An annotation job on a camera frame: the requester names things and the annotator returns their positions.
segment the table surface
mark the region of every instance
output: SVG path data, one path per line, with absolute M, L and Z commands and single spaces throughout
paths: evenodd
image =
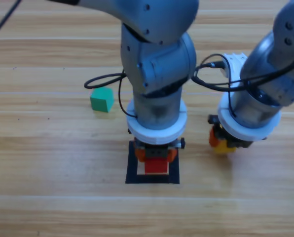
M 286 2 L 202 0 L 198 60 L 249 54 Z M 0 19 L 11 4 L 0 0 Z M 207 116 L 221 94 L 189 81 L 181 184 L 126 185 L 126 117 L 117 100 L 92 111 L 83 88 L 121 71 L 119 48 L 115 18 L 43 0 L 24 0 L 0 32 L 0 237 L 294 237 L 294 104 L 268 140 L 217 156 Z

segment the cable connector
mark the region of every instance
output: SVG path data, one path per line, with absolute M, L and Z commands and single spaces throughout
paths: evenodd
M 226 68 L 226 65 L 223 61 L 216 61 L 216 62 L 211 62 L 211 63 L 208 63 L 208 64 L 211 64 L 209 67 L 210 68 L 221 68 L 221 69 L 225 69 Z

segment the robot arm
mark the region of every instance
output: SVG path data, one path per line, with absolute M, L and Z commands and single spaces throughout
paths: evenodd
M 228 57 L 233 67 L 240 64 L 236 58 Z M 277 72 L 294 62 L 294 0 L 277 15 L 273 30 L 256 46 L 239 71 L 234 73 L 242 81 L 247 78 Z M 231 93 L 230 104 L 227 93 L 219 106 L 218 122 L 211 133 L 211 144 L 227 142 L 227 148 L 245 147 L 252 142 L 265 139 L 280 121 L 283 107 L 294 102 L 294 70 L 258 87 Z
M 147 42 L 178 41 L 193 23 L 199 0 L 51 0 L 106 12 Z
M 122 64 L 134 92 L 148 95 L 193 75 L 196 53 L 186 31 L 199 0 L 51 1 L 104 11 L 121 20 Z

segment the green cube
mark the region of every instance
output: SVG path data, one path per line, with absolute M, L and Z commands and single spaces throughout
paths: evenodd
M 93 110 L 108 113 L 114 103 L 113 90 L 107 87 L 94 89 L 90 101 Z

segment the black tape square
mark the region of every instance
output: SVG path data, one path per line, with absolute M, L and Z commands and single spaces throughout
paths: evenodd
M 135 156 L 134 142 L 130 141 L 128 146 L 126 184 L 180 184 L 179 151 L 174 161 L 169 164 L 169 174 L 137 174 L 137 168 L 138 159 Z

